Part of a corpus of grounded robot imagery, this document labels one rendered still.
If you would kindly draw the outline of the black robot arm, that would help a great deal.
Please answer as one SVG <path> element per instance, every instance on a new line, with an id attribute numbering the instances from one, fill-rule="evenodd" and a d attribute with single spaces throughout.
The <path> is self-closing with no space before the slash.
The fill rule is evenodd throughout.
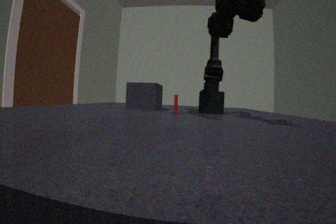
<path id="1" fill-rule="evenodd" d="M 219 38 L 228 38 L 233 31 L 234 24 L 233 17 L 222 12 L 222 4 L 222 0 L 216 0 L 216 12 L 208 18 L 207 27 L 211 35 L 210 59 L 204 70 L 204 90 L 217 92 L 219 92 L 219 81 L 222 81 L 223 75 L 222 61 L 219 60 Z"/>

